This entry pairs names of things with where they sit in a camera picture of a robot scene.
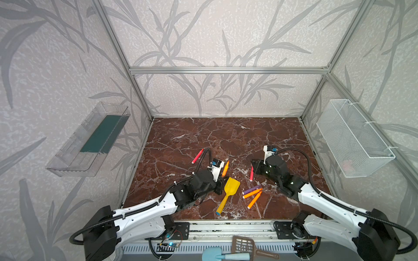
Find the pink marker pen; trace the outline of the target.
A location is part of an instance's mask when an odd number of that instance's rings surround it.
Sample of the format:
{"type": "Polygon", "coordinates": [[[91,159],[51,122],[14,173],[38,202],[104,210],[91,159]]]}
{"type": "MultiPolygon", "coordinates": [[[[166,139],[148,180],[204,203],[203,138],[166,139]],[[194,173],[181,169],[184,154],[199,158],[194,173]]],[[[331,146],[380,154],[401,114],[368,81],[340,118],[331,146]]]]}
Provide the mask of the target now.
{"type": "Polygon", "coordinates": [[[253,166],[251,166],[251,170],[250,170],[250,178],[249,178],[249,180],[250,180],[250,181],[253,181],[253,180],[254,180],[254,167],[253,167],[253,166]]]}

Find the orange marker pen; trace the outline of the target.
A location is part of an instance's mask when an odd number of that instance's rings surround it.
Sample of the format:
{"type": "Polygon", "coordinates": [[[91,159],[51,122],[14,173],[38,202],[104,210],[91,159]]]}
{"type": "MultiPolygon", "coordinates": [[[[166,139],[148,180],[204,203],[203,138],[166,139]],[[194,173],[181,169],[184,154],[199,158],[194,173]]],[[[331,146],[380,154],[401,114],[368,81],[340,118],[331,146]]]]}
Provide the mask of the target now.
{"type": "Polygon", "coordinates": [[[229,168],[229,163],[230,163],[229,161],[226,162],[226,164],[224,166],[224,169],[223,169],[223,172],[222,172],[222,177],[226,176],[226,174],[228,172],[228,168],[229,168]]]}

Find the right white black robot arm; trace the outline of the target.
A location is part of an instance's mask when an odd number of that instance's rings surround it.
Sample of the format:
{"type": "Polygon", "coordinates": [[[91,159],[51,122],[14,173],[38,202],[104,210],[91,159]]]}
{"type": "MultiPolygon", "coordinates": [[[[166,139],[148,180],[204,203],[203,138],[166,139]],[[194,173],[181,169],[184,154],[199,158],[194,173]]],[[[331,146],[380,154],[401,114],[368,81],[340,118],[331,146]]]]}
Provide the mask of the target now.
{"type": "Polygon", "coordinates": [[[354,207],[290,174],[279,155],[253,160],[251,166],[255,174],[274,182],[280,193],[327,216],[324,219],[314,214],[299,214],[293,221],[300,231],[342,245],[364,261],[391,261],[397,254],[409,253],[418,245],[412,231],[390,222],[383,212],[354,207]]]}

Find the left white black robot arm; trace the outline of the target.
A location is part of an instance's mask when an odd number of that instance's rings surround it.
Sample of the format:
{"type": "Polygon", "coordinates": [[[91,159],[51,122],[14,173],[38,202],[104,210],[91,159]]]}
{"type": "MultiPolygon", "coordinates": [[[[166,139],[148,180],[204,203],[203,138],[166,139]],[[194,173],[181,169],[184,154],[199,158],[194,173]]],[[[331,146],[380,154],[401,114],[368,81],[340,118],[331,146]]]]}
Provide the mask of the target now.
{"type": "Polygon", "coordinates": [[[212,192],[220,195],[228,179],[214,179],[211,170],[200,170],[173,183],[155,199],[116,210],[102,207],[70,236],[69,242],[84,247],[87,261],[103,261],[116,249],[136,240],[167,237],[176,230],[173,214],[194,207],[212,192]]]}

